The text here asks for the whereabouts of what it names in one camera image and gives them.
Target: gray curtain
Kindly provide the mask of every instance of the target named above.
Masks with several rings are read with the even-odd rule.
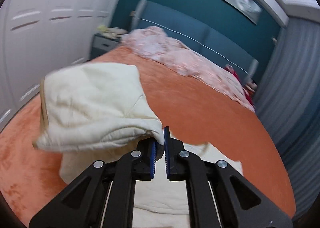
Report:
[[[290,18],[254,101],[288,171],[298,218],[320,192],[320,24]]]

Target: blue headboard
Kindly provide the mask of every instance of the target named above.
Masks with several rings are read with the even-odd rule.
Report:
[[[140,0],[132,19],[131,30],[149,26],[163,28],[169,37],[180,40],[222,68],[230,64],[243,85],[257,69],[256,59],[208,25],[174,9]]]

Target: red cloth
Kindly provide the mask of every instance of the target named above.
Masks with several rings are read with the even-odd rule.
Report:
[[[240,82],[239,75],[238,75],[237,72],[233,69],[232,66],[230,66],[230,65],[227,64],[224,69],[225,69],[226,71],[232,73],[232,75],[233,75],[235,78],[237,78],[237,80]],[[244,95],[245,95],[245,97],[247,98],[248,102],[250,102],[250,104],[253,106],[253,101],[252,101],[251,96],[249,95],[249,93],[247,92],[246,89],[243,88],[243,90],[244,90]]]

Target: orange blanket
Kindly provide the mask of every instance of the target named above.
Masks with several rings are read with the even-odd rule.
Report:
[[[290,217],[295,201],[281,158],[257,116],[239,103],[192,77],[119,47],[97,62],[134,64],[149,106],[164,126],[190,144],[212,143],[242,162],[244,176]],[[64,187],[61,155],[36,151],[40,99],[31,100],[0,134],[0,190],[20,220],[32,216]]]

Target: white air conditioner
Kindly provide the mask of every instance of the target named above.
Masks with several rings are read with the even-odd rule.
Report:
[[[275,0],[258,0],[261,5],[273,16],[280,26],[286,26],[289,17]]]

